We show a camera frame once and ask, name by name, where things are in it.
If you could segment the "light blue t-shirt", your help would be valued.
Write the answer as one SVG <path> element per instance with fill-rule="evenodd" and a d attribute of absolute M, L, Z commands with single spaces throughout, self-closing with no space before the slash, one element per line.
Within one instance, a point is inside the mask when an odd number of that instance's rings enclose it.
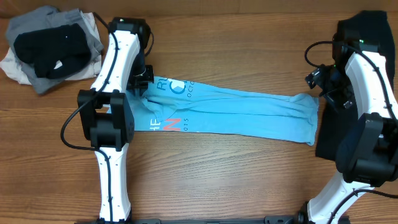
<path fill-rule="evenodd" d="M 313 145 L 319 100 L 156 77 L 147 90 L 128 90 L 136 131 L 238 134 Z"/>

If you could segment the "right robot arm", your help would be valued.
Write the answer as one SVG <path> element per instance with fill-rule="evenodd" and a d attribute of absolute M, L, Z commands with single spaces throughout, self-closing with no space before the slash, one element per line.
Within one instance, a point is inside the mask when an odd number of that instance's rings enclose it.
<path fill-rule="evenodd" d="M 349 223 L 345 211 L 366 193 L 395 198 L 378 191 L 397 179 L 397 102 L 386 72 L 380 41 L 367 40 L 356 30 L 337 32 L 330 41 L 332 65 L 316 65 L 305 78 L 319 86 L 320 96 L 335 110 L 356 109 L 356 116 L 329 137 L 336 173 L 322 191 L 304 203 L 294 223 Z"/>

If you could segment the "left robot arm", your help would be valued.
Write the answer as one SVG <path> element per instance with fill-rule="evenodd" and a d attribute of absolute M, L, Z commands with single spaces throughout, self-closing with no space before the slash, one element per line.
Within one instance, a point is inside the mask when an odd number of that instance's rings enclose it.
<path fill-rule="evenodd" d="M 134 117 L 126 92 L 143 94 L 154 82 L 145 49 L 151 30 L 143 19 L 115 17 L 102 69 L 89 90 L 78 94 L 85 138 L 99 167 L 101 209 L 97 223 L 130 223 L 126 159 L 134 136 Z"/>

